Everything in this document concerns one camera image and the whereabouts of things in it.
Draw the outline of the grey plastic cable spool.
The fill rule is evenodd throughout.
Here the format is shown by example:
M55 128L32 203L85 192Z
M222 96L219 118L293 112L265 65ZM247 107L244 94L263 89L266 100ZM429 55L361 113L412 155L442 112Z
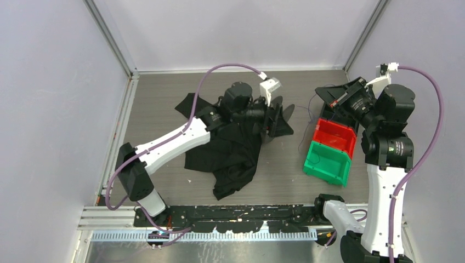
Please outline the grey plastic cable spool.
M278 96L271 101L271 105L267 108L265 120L260 130L263 144L267 144L278 137L294 134L294 130L288 123L294 108L294 104L284 108L282 96Z

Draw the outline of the black plastic bin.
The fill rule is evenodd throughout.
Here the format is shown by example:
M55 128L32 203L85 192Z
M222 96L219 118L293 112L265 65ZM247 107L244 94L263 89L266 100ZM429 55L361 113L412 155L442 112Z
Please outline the black plastic bin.
M344 117L341 114L334 112L334 110L326 104L323 104L319 117L327 121L350 127L354 131L355 135L358 135L359 123L356 120L350 117Z

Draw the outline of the red plastic bin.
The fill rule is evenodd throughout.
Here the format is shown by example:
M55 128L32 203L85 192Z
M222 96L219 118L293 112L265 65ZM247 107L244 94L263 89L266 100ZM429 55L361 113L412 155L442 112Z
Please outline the red plastic bin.
M357 135L351 127L319 118L313 135L313 141L345 152L353 159Z

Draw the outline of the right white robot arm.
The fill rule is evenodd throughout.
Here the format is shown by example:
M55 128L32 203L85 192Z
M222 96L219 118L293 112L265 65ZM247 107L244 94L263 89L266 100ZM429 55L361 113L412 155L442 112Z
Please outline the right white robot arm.
M342 197L328 194L315 199L314 220L333 226L344 262L409 262L402 246L401 209L403 178L413 167L414 145L404 128L415 109L414 92L392 83L376 89L361 77L315 92L335 113L363 127L369 194L364 224Z

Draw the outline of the black cloth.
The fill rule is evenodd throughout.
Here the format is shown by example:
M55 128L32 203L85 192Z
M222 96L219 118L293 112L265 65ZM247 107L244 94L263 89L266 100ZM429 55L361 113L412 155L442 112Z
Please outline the black cloth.
M262 138L252 133L253 125L230 123L209 143L185 153L185 169L214 175L212 192L217 200L240 191L254 178Z

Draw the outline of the green plastic bin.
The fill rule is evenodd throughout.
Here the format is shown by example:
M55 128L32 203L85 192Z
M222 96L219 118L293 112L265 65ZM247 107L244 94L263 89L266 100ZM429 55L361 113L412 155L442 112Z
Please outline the green plastic bin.
M303 165L303 172L331 185L347 186L351 159L340 150L312 141Z

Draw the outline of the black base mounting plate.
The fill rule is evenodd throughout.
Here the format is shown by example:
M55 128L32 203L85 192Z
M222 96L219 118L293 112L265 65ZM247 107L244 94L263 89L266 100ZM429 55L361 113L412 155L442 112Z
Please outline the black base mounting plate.
M159 227L190 228L194 233L301 233L308 227L330 226L313 205L172 205L152 218Z

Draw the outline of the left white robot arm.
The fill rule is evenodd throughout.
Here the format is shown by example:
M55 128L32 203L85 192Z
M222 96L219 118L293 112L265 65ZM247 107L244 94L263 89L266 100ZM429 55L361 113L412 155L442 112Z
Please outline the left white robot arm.
M129 200L147 212L148 221L156 227L163 226L168 220L167 205L155 190L150 176L167 162L210 143L233 126L248 124L250 135L265 140L294 133L288 121L295 105L284 107L283 97L273 97L281 83L271 78L262 81L259 87L260 96L254 99L249 84L235 82L217 103L203 108L197 108L199 96L193 94L187 123L145 144L132 146L127 142L119 148L109 185L118 178Z

